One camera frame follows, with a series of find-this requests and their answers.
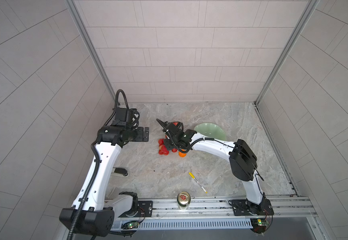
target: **marble surface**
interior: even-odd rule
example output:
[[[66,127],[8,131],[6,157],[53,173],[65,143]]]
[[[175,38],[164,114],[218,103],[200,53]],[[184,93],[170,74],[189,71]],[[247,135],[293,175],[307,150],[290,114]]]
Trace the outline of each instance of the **marble surface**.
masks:
[[[194,129],[203,122],[218,124],[228,141],[243,139],[257,156],[258,172],[264,178],[261,187],[267,195],[291,194],[292,190],[272,149],[252,103],[159,103],[130,104],[140,112],[139,126],[149,127],[148,142],[130,142],[123,147],[116,167],[129,171],[127,178],[112,176],[106,197],[120,191],[138,193],[139,198],[176,197],[187,191],[191,197],[244,196],[242,182],[234,177],[228,161],[202,151],[158,155],[158,139],[164,138],[155,120],[180,121],[184,129]],[[205,187],[196,184],[188,172]]]

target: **can lid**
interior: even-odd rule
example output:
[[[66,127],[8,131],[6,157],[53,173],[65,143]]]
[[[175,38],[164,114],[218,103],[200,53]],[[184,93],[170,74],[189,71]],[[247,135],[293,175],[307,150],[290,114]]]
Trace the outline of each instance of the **can lid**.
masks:
[[[179,204],[186,205],[190,202],[190,194],[188,192],[180,192],[177,200]]]

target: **green bowl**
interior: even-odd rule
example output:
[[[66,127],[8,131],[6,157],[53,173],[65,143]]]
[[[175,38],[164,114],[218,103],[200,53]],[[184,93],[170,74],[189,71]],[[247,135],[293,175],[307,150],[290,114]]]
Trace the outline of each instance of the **green bowl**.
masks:
[[[199,125],[196,125],[194,130],[205,136],[226,141],[226,133],[222,130],[220,126],[214,123],[210,123],[210,122],[201,123]]]

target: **pen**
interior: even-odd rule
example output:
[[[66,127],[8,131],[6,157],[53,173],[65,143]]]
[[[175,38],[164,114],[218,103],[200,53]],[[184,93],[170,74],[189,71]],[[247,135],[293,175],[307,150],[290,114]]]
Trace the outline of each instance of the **pen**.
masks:
[[[205,188],[198,182],[198,180],[196,180],[196,177],[191,172],[189,172],[189,175],[197,182],[197,184],[203,189],[203,191],[205,191],[205,193],[207,193]]]

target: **side wall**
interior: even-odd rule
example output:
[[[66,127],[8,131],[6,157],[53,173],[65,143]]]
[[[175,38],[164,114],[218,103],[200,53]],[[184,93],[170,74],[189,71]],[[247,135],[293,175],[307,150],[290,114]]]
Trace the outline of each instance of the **side wall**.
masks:
[[[307,1],[76,0],[130,102],[254,101]]]
[[[113,104],[63,0],[0,0],[0,239],[52,239]]]
[[[259,109],[330,238],[348,239],[348,0],[321,0]]]

